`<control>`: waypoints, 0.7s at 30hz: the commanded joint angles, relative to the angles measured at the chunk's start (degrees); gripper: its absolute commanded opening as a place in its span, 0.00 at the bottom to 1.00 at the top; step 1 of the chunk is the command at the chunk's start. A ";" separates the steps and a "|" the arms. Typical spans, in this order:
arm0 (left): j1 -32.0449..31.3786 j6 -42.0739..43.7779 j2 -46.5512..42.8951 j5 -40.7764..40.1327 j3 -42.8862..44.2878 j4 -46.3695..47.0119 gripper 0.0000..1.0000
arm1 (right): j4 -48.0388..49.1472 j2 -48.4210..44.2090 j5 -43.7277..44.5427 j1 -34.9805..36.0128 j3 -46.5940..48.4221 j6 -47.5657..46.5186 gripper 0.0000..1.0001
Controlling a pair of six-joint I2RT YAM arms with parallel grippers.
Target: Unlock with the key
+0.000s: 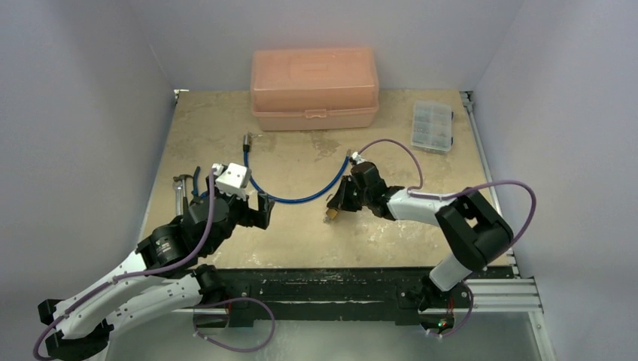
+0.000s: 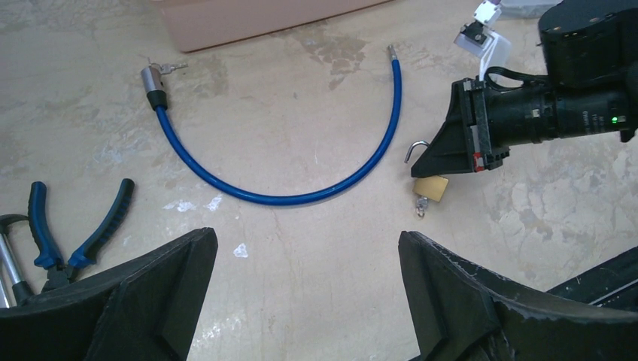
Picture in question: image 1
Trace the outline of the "brass padlock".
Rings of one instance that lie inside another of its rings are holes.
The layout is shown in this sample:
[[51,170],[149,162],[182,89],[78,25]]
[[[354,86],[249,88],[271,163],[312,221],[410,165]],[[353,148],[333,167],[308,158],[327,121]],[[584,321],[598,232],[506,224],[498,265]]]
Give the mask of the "brass padlock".
[[334,220],[336,216],[338,215],[338,213],[339,213],[338,209],[328,208],[326,211],[326,220],[327,221]]

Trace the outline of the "blue cable lock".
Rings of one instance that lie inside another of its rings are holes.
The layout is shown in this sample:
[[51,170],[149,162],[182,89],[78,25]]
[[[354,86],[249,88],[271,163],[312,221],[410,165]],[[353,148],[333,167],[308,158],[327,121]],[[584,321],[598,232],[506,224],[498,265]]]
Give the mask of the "blue cable lock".
[[[252,149],[253,139],[254,138],[258,138],[258,137],[259,137],[259,135],[254,135],[254,134],[252,134],[250,132],[247,132],[242,137],[243,165],[246,168],[249,167],[249,153],[251,152],[251,149]],[[312,202],[312,201],[314,201],[316,199],[319,199],[322,195],[326,194],[329,190],[331,190],[337,184],[338,181],[341,180],[342,176],[345,174],[346,168],[348,167],[350,155],[351,155],[351,151],[348,150],[346,152],[345,158],[344,158],[344,160],[342,162],[342,165],[340,166],[340,169],[338,170],[337,174],[333,177],[333,179],[325,187],[323,187],[322,189],[318,190],[316,193],[313,193],[310,196],[305,196],[305,197],[298,198],[298,199],[281,198],[281,197],[277,197],[277,196],[274,196],[274,195],[269,193],[268,194],[269,199],[271,199],[272,201],[275,201],[277,203],[288,204],[288,205],[299,205],[299,204],[308,203],[308,202]]]

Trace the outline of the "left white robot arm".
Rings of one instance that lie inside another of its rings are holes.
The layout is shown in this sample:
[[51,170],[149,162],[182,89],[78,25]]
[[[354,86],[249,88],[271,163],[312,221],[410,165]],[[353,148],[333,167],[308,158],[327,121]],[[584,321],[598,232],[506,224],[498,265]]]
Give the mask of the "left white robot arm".
[[33,347],[37,360],[87,360],[109,345],[112,335],[164,313],[247,302],[232,296],[212,265],[198,265],[232,235],[235,227],[269,226],[275,203],[217,190],[199,197],[171,222],[138,243],[115,269],[67,299],[46,299],[38,315],[46,329]]

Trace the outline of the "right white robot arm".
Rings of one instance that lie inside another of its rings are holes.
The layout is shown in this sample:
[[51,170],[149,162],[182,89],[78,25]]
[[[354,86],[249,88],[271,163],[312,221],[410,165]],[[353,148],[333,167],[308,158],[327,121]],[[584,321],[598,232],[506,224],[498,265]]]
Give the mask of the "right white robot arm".
[[483,270],[514,240],[509,224],[478,190],[453,194],[416,195],[401,186],[389,186],[376,165],[362,162],[339,182],[327,201],[327,218],[340,211],[368,209],[391,221],[414,221],[437,226],[451,250],[429,273],[422,286],[424,300],[440,306],[451,298],[452,288],[472,273]]

